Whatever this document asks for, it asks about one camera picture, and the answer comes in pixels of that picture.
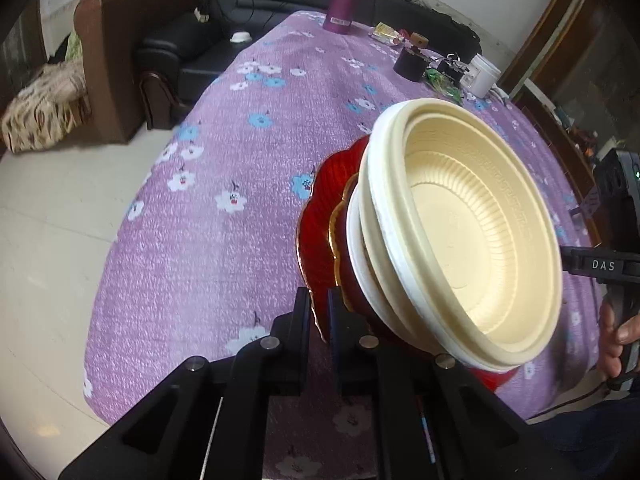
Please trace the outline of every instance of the red object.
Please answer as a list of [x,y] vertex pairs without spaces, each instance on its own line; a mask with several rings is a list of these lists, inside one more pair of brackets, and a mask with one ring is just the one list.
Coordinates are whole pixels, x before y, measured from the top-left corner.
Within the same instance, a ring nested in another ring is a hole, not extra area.
[[[348,309],[362,314],[375,334],[394,341],[408,351],[420,352],[393,334],[376,316],[360,290],[349,259],[346,211],[356,180],[353,179],[349,186],[348,181],[358,173],[368,142],[369,136],[361,137],[350,148],[329,156],[318,168],[311,196],[298,220],[298,265],[311,293],[316,326],[324,341],[329,341],[327,292],[329,288],[340,285]],[[332,221],[333,251],[329,240]],[[474,368],[470,370],[491,391],[495,391],[498,386],[511,379],[516,372],[510,370],[497,374]]]

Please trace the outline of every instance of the person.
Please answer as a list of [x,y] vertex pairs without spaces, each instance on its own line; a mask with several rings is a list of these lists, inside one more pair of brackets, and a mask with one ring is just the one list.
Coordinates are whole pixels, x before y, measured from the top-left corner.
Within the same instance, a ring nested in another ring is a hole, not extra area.
[[[600,336],[597,369],[603,381],[622,371],[623,345],[640,340],[640,314],[615,328],[615,316],[606,298],[600,305]],[[533,425],[558,451],[562,452],[584,478],[602,478],[617,453],[640,424],[640,378],[628,397],[600,402],[586,410],[556,415]]]

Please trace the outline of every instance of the brown chair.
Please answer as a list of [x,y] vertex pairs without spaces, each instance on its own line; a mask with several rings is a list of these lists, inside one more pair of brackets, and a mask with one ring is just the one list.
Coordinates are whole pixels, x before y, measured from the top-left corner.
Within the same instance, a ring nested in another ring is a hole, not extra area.
[[193,10],[197,0],[80,0],[74,27],[82,41],[95,140],[127,142],[145,118],[136,44],[152,30]]

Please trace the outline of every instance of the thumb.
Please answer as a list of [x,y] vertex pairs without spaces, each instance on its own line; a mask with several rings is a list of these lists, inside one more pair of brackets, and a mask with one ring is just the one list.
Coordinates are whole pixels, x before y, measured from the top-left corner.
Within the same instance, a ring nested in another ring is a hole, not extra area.
[[633,316],[616,332],[616,340],[623,345],[633,343],[638,339],[640,339],[640,315]]

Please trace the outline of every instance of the green cloth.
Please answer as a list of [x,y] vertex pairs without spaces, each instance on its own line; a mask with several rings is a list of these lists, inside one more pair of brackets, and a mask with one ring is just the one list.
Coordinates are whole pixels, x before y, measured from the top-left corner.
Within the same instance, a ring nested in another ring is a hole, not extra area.
[[82,59],[82,42],[74,30],[69,35],[69,41],[66,44],[65,61],[73,59]]

